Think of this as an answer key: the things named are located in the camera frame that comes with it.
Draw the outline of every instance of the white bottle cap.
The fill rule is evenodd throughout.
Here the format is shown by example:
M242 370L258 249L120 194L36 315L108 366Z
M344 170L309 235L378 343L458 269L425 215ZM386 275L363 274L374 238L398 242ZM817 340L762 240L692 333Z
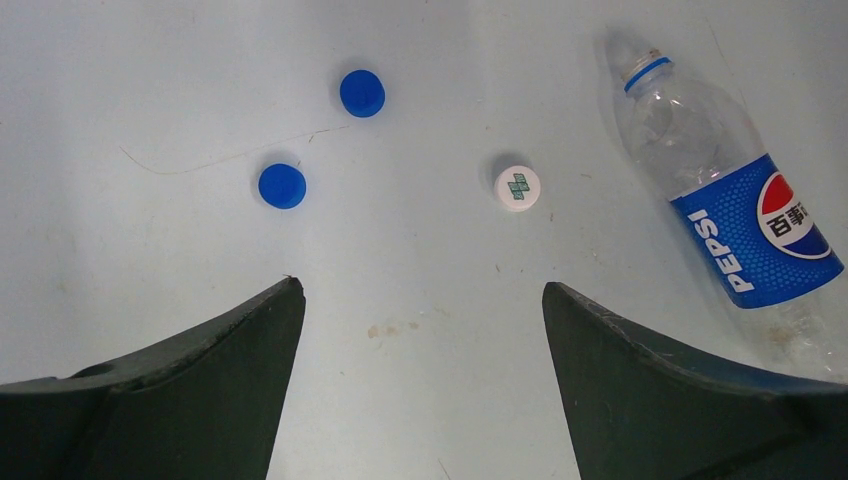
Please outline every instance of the white bottle cap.
M510 212L523 212L532 207L542 193L536 172L528 167L509 167L495 180L495 197Z

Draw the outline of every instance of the white surface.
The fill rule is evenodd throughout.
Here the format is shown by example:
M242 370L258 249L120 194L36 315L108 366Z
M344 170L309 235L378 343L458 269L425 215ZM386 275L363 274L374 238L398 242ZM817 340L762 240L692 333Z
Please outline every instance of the white surface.
M524 184L521 188L526 188L526 191L513 191L511 184L519 180ZM495 180L495 196L501 202L501 205L510 212L526 211L539 201L541 193L542 185L539 176L533 170L521 165L507 168Z
M72 374L296 275L271 479L578 478L547 281L747 358L623 155L619 28L744 100L848 252L844 0L46 3L0 2L0 381ZM335 93L355 67L387 90L372 119ZM491 196L510 157L546 181L521 215ZM254 190L275 161L308 178L292 211Z

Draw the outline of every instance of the bottle neck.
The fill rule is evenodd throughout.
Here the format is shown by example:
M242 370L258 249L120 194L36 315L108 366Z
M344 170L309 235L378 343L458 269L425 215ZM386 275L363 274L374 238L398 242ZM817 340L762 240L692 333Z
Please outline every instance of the bottle neck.
M664 60L664 62L658 60L656 64L646 67L628 80L625 91L629 98L639 99L645 93L654 90L658 83L664 82L671 76L674 64L667 58Z

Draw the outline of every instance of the plastic bottle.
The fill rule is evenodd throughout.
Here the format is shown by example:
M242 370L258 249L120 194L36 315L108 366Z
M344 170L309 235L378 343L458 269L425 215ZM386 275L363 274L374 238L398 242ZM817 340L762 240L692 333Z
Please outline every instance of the plastic bottle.
M624 70L631 157L668 199L766 368L848 383L844 267L724 91L651 50Z

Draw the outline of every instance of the blue label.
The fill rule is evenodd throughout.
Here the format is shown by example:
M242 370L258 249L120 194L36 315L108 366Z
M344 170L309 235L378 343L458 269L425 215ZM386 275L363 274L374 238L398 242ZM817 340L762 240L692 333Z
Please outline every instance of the blue label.
M671 204L741 308L799 297L845 268L768 155Z

